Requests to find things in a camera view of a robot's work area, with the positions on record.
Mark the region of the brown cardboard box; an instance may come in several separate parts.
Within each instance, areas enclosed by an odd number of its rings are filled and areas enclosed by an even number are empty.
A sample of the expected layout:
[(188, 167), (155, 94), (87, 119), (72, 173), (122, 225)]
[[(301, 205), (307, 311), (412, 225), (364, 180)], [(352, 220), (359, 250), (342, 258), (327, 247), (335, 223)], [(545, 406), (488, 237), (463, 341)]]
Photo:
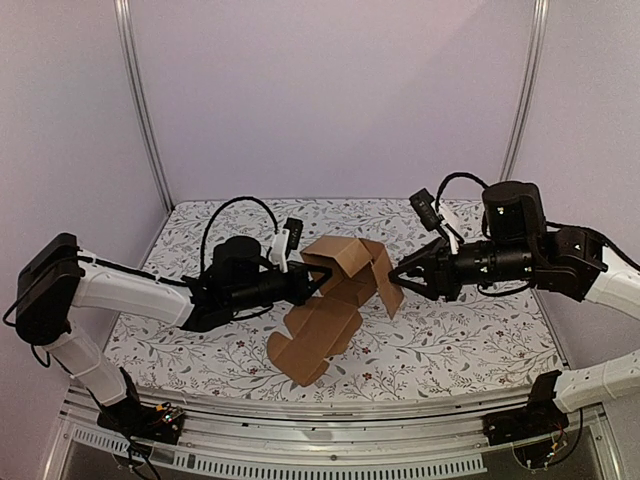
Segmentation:
[(329, 358), (346, 351), (363, 322), (360, 307), (377, 295), (393, 318), (404, 294), (389, 279), (392, 263), (381, 242), (324, 235), (301, 256), (307, 265), (329, 267), (332, 276), (318, 296), (285, 315), (289, 334), (271, 334), (267, 354), (290, 380), (306, 387), (326, 372)]

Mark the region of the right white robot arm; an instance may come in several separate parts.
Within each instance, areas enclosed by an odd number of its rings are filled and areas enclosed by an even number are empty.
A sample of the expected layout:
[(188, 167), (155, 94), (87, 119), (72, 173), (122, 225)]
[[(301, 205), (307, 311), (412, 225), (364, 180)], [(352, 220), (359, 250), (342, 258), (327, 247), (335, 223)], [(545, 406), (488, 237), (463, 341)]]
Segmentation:
[(483, 239), (468, 243), (440, 195), (422, 189), (410, 204), (438, 239), (404, 257), (390, 281), (426, 299), (455, 301), (473, 285), (486, 297), (491, 286), (520, 282), (522, 290), (559, 293), (577, 302), (639, 316), (639, 266), (606, 235), (546, 220), (538, 187), (502, 181), (482, 186)]

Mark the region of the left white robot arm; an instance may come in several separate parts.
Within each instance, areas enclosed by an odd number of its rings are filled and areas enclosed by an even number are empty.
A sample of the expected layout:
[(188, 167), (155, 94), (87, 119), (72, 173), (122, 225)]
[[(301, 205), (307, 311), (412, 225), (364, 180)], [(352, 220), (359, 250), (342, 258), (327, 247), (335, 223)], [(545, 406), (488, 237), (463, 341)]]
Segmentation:
[(81, 249), (69, 233), (56, 236), (19, 274), (5, 325), (39, 346), (80, 381), (128, 434), (148, 426), (146, 408), (134, 401), (125, 374), (68, 318), (72, 308), (138, 315), (183, 331), (206, 333), (266, 313), (274, 304), (306, 303), (332, 271), (289, 259), (288, 235), (276, 236), (267, 256), (260, 243), (234, 236), (213, 250), (197, 277), (153, 275)]

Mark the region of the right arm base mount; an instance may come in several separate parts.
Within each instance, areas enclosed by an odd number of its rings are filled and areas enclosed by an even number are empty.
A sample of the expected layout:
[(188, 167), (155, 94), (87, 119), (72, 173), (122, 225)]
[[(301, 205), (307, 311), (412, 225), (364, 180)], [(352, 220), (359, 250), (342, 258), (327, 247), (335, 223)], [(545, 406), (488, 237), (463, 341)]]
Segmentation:
[(483, 434), (491, 446), (550, 434), (569, 425), (568, 416), (554, 403), (554, 388), (561, 371), (539, 375), (524, 406), (486, 414)]

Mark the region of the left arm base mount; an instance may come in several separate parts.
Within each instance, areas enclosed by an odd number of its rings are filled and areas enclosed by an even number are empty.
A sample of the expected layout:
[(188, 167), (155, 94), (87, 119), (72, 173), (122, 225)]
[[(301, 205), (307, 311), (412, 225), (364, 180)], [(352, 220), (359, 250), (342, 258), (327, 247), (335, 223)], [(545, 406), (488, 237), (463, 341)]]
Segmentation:
[(120, 433), (125, 438), (136, 437), (176, 445), (182, 433), (185, 411), (170, 402), (156, 406), (143, 405), (130, 375), (120, 368), (126, 385), (125, 398), (114, 405), (99, 405), (97, 425)]

